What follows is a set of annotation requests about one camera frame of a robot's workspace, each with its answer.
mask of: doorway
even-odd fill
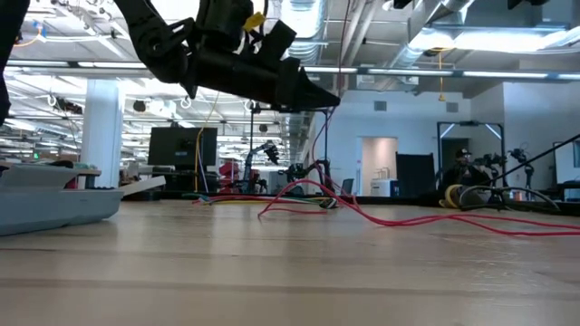
[[[441,162],[443,171],[447,171],[455,165],[455,153],[461,149],[469,149],[469,139],[442,139]]]
[[[359,196],[371,195],[373,179],[397,178],[398,147],[399,141],[395,138],[361,138]]]

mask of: black monitor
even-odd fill
[[[152,166],[193,167],[196,139],[200,128],[153,128],[148,164]],[[199,140],[202,166],[216,165],[218,129],[205,128]]]

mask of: red wire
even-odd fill
[[[423,224],[428,224],[428,223],[433,223],[433,222],[438,222],[440,220],[443,219],[450,219],[450,220],[455,220],[455,221],[460,221],[460,222],[464,222],[464,223],[468,223],[470,225],[474,225],[474,226],[478,226],[481,227],[483,229],[486,229],[488,231],[497,233],[497,234],[501,234],[501,235],[527,235],[527,236],[560,236],[560,235],[580,235],[580,231],[568,231],[568,232],[527,232],[527,231],[508,231],[508,230],[501,230],[501,229],[497,229],[495,227],[491,227],[488,225],[483,225],[481,223],[469,220],[468,218],[480,218],[480,219],[492,219],[492,220],[501,220],[501,221],[509,221],[509,222],[517,222],[517,223],[523,223],[523,224],[529,224],[529,225],[537,225],[537,226],[544,226],[544,227],[554,227],[554,228],[566,228],[566,229],[574,229],[574,230],[580,230],[580,226],[576,226],[576,225],[560,225],[560,224],[552,224],[552,223],[543,223],[543,222],[536,222],[536,221],[529,221],[529,220],[525,220],[525,219],[520,219],[520,218],[512,218],[512,217],[499,217],[499,216],[485,216],[485,215],[477,215],[477,214],[456,214],[456,215],[438,215],[438,216],[421,216],[421,217],[414,217],[414,218],[410,218],[410,219],[406,219],[406,220],[402,220],[402,221],[387,221],[387,220],[383,220],[374,216],[370,216],[366,213],[364,213],[358,203],[356,202],[356,197],[353,197],[353,202],[354,204],[350,204],[348,202],[346,202],[344,199],[340,198],[339,196],[337,196],[333,191],[331,191],[330,189],[326,188],[325,186],[314,182],[312,180],[308,180],[308,179],[301,179],[301,180],[297,180],[295,182],[292,182],[290,184],[288,184],[282,191],[280,191],[280,193],[272,200],[268,203],[268,205],[266,206],[266,208],[264,208],[264,210],[262,210],[259,214],[258,217],[260,217],[261,215],[263,215],[264,213],[266,213],[267,211],[270,211],[272,209],[276,209],[279,210],[278,208],[270,208],[271,205],[273,205],[275,202],[278,202],[278,200],[280,199],[280,196],[282,196],[288,189],[295,187],[298,184],[301,183],[307,183],[307,184],[312,184],[312,185],[316,185],[319,188],[321,188],[328,196],[333,197],[334,199],[338,200],[341,204],[351,208],[353,211],[359,213],[360,215],[364,216],[365,218],[367,218],[369,221],[377,224],[377,225],[383,225],[383,226],[389,226],[389,227],[395,227],[395,226],[415,226],[415,225],[423,225]],[[307,211],[307,212],[302,212],[302,211],[297,211],[297,210],[292,210],[293,213],[304,213],[304,214],[312,214],[312,211]]]
[[[235,195],[235,196],[215,196],[215,197],[212,197],[210,199],[211,199],[211,201],[209,201],[209,203],[218,202],[220,200],[258,200],[258,201],[264,201],[264,202],[269,202],[270,200],[272,200],[272,199],[257,198],[257,197],[253,197],[253,196],[243,196],[243,195]],[[280,201],[277,201],[277,202],[278,203],[281,203],[281,204],[302,204],[302,203],[295,202],[295,201],[292,201],[292,200],[284,200],[283,198],[282,199],[279,199],[279,200]],[[204,200],[200,200],[200,199],[194,200],[193,201],[193,205],[199,204],[199,203],[202,203],[202,202],[205,202],[205,201]]]
[[[290,212],[290,213],[299,213],[299,214],[313,214],[313,215],[318,215],[318,214],[327,214],[327,211],[303,211],[303,210],[296,210],[296,209],[289,209],[289,208],[270,208],[268,209],[268,212],[271,211],[282,211],[282,212]]]

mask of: wooden table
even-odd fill
[[[12,162],[4,162],[0,161],[0,167],[10,168],[14,164],[23,164],[23,163],[12,163]],[[90,168],[76,168],[76,171],[79,173],[79,177],[85,177],[84,179],[84,188],[92,188],[94,187],[94,180],[98,176],[101,175],[101,171],[97,169],[90,169]]]
[[[261,207],[123,203],[108,222],[0,237],[0,324],[580,321],[580,237],[507,237],[451,221],[389,229],[345,209],[276,212],[260,223]],[[390,219],[442,212],[365,210]]]

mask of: gray plastic tray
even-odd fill
[[[0,235],[101,221],[119,210],[117,190],[63,190],[74,169],[14,165],[0,177]]]

